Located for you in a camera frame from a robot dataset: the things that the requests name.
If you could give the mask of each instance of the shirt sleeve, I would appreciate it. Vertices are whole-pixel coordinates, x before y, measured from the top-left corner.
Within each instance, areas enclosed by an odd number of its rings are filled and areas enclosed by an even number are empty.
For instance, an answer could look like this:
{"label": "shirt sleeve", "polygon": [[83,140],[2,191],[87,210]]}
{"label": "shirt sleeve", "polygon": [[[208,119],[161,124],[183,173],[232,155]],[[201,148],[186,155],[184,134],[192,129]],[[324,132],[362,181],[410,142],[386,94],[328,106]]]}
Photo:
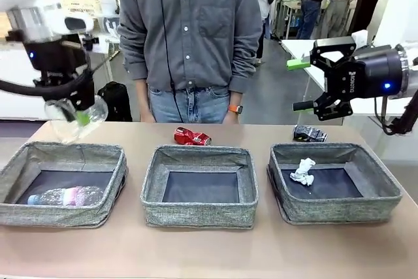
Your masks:
{"label": "shirt sleeve", "polygon": [[236,0],[234,55],[229,90],[244,93],[254,74],[255,53],[263,30],[257,0]]}
{"label": "shirt sleeve", "polygon": [[120,0],[120,49],[123,64],[133,80],[148,77],[144,57],[147,30],[142,21],[137,0]]}

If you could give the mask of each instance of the black pants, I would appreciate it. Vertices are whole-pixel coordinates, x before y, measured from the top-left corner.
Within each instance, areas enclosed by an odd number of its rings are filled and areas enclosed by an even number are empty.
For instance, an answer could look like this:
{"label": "black pants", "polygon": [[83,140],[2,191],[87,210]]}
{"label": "black pants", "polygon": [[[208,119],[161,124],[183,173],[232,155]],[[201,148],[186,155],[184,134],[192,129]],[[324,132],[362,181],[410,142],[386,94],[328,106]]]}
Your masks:
{"label": "black pants", "polygon": [[263,49],[264,49],[264,35],[266,33],[266,24],[263,23],[263,32],[261,33],[259,39],[259,49],[257,49],[257,59],[261,59],[263,57]]}
{"label": "black pants", "polygon": [[355,20],[353,32],[367,29],[368,25],[372,21],[374,9],[379,0],[362,0],[360,4],[360,12]]}

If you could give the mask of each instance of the person's right hand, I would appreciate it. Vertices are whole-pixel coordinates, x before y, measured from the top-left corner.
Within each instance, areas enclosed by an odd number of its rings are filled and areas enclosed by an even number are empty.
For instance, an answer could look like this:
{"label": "person's right hand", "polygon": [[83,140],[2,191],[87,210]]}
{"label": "person's right hand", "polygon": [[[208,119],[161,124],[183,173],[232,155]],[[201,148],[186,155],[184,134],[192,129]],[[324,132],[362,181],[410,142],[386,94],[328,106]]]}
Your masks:
{"label": "person's right hand", "polygon": [[140,122],[146,122],[146,123],[155,123],[155,118],[152,115],[150,111],[144,112],[143,114],[139,115],[139,121]]}

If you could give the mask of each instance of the black bag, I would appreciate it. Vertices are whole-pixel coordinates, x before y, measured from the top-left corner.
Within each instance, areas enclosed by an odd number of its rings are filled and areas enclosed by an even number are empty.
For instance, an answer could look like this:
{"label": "black bag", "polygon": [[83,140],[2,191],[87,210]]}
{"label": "black bag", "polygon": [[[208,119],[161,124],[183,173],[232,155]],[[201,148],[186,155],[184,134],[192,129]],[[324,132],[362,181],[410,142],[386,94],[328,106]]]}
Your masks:
{"label": "black bag", "polygon": [[109,109],[106,121],[132,122],[129,95],[125,85],[109,82],[97,92],[97,95],[104,99]]}

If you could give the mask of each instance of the bottle cap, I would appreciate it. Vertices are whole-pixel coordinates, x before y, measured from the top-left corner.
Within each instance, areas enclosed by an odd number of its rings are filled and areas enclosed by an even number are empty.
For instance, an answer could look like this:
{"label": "bottle cap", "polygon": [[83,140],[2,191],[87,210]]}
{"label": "bottle cap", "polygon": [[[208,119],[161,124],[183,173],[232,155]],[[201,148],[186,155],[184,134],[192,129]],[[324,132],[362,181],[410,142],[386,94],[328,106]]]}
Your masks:
{"label": "bottle cap", "polygon": [[38,203],[38,195],[31,195],[27,198],[27,204],[28,205],[37,205]]}

